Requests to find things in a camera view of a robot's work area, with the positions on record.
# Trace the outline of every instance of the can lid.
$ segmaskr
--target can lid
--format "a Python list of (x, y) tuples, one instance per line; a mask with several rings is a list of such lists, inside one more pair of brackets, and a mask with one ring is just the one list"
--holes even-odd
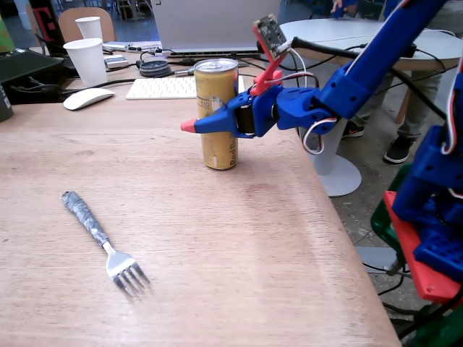
[(208, 59), (200, 61), (195, 64), (195, 70), (209, 74), (216, 74), (218, 72), (225, 72), (236, 69), (238, 61), (227, 58)]

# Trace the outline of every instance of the keyboard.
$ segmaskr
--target keyboard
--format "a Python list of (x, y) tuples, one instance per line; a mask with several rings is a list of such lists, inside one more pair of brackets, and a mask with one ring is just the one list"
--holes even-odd
[[(238, 79), (239, 92), (245, 91), (245, 81)], [(194, 77), (140, 78), (133, 82), (125, 96), (127, 100), (196, 99)]]

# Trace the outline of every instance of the gold can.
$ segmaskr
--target gold can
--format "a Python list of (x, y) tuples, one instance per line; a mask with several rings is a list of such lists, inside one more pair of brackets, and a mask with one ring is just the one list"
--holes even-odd
[[(211, 116), (238, 93), (238, 62), (208, 59), (195, 65), (197, 109), (200, 118)], [(204, 164), (226, 170), (237, 164), (238, 139), (231, 132), (202, 134)]]

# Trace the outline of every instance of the computer mouse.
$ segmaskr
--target computer mouse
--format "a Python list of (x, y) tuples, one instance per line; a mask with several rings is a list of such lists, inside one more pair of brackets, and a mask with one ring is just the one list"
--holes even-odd
[(80, 92), (71, 94), (63, 102), (65, 108), (71, 111), (76, 111), (81, 108), (87, 107), (98, 101), (110, 98), (114, 95), (114, 92), (103, 88), (89, 88), (81, 90)]

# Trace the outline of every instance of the fork handle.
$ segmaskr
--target fork handle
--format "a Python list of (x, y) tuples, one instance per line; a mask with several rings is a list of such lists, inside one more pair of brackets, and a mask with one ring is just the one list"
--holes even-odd
[(64, 206), (74, 213), (79, 222), (92, 234), (100, 246), (109, 242), (109, 237), (104, 233), (100, 223), (85, 204), (84, 200), (76, 192), (65, 192), (62, 196)]

